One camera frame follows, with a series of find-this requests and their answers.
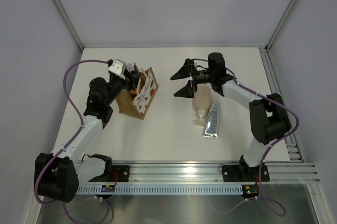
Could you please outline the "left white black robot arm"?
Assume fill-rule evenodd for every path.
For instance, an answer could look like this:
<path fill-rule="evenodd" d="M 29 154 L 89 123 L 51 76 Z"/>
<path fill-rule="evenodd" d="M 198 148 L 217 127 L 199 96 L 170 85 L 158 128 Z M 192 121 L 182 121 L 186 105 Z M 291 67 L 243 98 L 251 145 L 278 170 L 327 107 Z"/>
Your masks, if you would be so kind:
<path fill-rule="evenodd" d="M 34 195 L 39 203 L 42 203 L 40 197 L 70 202 L 79 185 L 116 178 L 111 157 L 93 154 L 87 161 L 77 163 L 85 148 L 110 121 L 113 113 L 111 103 L 123 90 L 136 89 L 142 74 L 136 69 L 126 69 L 120 76 L 113 72 L 109 75 L 108 82 L 102 77 L 96 77 L 90 82 L 86 109 L 72 137 L 60 149 L 37 156 Z"/>

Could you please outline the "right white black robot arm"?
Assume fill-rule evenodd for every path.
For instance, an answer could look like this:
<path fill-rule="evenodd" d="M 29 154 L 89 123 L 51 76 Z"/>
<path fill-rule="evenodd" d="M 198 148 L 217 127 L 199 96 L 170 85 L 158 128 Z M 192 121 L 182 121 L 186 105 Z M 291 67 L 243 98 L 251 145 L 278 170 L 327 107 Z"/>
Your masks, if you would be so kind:
<path fill-rule="evenodd" d="M 235 74 L 226 67 L 221 53 L 210 53 L 205 60 L 208 67 L 198 66 L 197 59 L 187 58 L 183 66 L 170 78 L 188 79 L 187 84 L 174 93 L 175 97 L 191 98 L 195 110 L 195 123 L 204 126 L 205 137 L 215 137 L 218 123 L 218 105 L 211 103 L 211 91 L 227 97 L 249 111 L 250 129 L 253 139 L 247 152 L 240 157 L 237 165 L 221 165 L 225 182 L 262 182 L 269 181 L 264 164 L 273 145 L 291 130 L 282 97 L 277 93 L 261 95 L 239 83 Z"/>

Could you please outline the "beige pump lotion bottle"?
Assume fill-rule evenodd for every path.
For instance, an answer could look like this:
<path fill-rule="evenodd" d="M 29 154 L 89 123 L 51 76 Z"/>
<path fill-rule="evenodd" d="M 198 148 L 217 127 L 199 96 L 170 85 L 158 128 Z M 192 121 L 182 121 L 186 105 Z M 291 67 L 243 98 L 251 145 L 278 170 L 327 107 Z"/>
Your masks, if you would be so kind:
<path fill-rule="evenodd" d="M 211 91 L 209 86 L 200 85 L 194 93 L 193 108 L 196 119 L 194 122 L 199 126 L 206 125 L 207 112 L 211 106 Z"/>

